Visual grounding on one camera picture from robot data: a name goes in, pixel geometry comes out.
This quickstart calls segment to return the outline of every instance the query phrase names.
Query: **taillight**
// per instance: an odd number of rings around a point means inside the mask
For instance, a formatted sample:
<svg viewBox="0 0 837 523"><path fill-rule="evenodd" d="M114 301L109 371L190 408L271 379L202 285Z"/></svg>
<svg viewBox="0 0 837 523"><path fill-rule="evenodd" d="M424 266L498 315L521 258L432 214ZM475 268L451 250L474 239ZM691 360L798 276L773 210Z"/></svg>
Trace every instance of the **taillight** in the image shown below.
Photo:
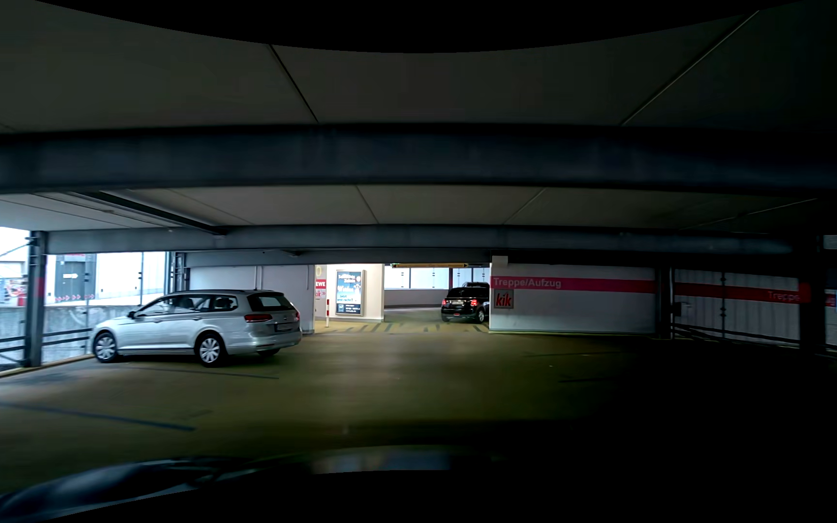
<svg viewBox="0 0 837 523"><path fill-rule="evenodd" d="M273 319L272 315L245 315L247 323L261 323L262 321L270 321Z"/></svg>

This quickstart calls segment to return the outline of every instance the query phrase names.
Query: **rear windshield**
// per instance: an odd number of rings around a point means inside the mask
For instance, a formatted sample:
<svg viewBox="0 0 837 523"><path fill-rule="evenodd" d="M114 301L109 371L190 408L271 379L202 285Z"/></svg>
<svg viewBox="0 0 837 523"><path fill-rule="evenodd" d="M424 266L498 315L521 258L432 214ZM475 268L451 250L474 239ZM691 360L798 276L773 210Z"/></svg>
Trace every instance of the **rear windshield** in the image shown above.
<svg viewBox="0 0 837 523"><path fill-rule="evenodd" d="M448 298L489 298L489 289L486 287L458 287L448 291Z"/></svg>
<svg viewBox="0 0 837 523"><path fill-rule="evenodd" d="M257 294L248 295L248 303L250 310L255 313L269 313L272 311L295 311L289 300L282 294L268 294L259 292Z"/></svg>

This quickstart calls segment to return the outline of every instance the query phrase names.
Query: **concrete ceiling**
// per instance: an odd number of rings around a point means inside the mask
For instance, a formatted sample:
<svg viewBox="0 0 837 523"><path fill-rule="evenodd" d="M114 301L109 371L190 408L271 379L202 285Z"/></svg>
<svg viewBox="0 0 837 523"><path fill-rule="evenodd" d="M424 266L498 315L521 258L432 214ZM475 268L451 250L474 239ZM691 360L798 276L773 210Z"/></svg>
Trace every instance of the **concrete ceiling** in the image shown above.
<svg viewBox="0 0 837 523"><path fill-rule="evenodd" d="M619 125L739 18L491 52L276 46L284 70L262 44L0 0L0 132L316 119ZM837 0L762 10L630 125L837 130Z"/></svg>
<svg viewBox="0 0 837 523"><path fill-rule="evenodd" d="M215 226L475 224L783 232L786 227L778 229L770 220L737 217L804 204L802 198L780 196L471 185L205 187L112 194ZM83 197L40 194L0 196L0 226L65 231L178 225Z"/></svg>
<svg viewBox="0 0 837 523"><path fill-rule="evenodd" d="M313 123L621 125L630 115L628 125L837 132L837 0L760 11L635 113L743 18L566 46L398 54L270 47L0 0L0 133ZM837 215L827 202L802 196L540 186L345 184L112 194L217 226L802 232ZM0 225L47 231L178 226L56 193L0 196Z"/></svg>

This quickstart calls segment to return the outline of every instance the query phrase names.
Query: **black car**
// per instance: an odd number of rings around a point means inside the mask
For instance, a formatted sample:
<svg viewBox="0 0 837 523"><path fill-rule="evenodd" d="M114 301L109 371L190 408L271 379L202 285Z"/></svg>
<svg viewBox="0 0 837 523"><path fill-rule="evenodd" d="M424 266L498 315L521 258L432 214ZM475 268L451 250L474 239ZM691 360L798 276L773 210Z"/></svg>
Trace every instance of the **black car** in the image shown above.
<svg viewBox="0 0 837 523"><path fill-rule="evenodd" d="M441 301L442 321L469 318L480 323L489 317L489 284L469 282L448 291Z"/></svg>

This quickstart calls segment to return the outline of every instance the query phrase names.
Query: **car window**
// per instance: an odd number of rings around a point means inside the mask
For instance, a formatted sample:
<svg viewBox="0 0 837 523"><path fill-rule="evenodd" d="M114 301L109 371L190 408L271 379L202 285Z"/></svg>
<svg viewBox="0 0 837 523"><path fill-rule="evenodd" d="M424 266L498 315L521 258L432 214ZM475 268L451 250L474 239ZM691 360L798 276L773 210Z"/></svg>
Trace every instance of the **car window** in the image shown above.
<svg viewBox="0 0 837 523"><path fill-rule="evenodd" d="M259 292L248 296L250 310L255 313L269 313L272 311L295 310L292 303L282 294L267 294Z"/></svg>
<svg viewBox="0 0 837 523"><path fill-rule="evenodd" d="M199 313L208 309L208 303L212 297L207 294L184 294L180 296L173 296L172 315L185 315L188 313Z"/></svg>
<svg viewBox="0 0 837 523"><path fill-rule="evenodd" d="M135 315L138 316L157 316L168 315L173 308L172 298L161 298L154 303L150 303L141 308Z"/></svg>
<svg viewBox="0 0 837 523"><path fill-rule="evenodd" d="M209 312L223 313L238 308L238 300L234 296L215 296Z"/></svg>
<svg viewBox="0 0 837 523"><path fill-rule="evenodd" d="M458 287L448 291L448 298L483 298L489 299L489 289L486 287Z"/></svg>

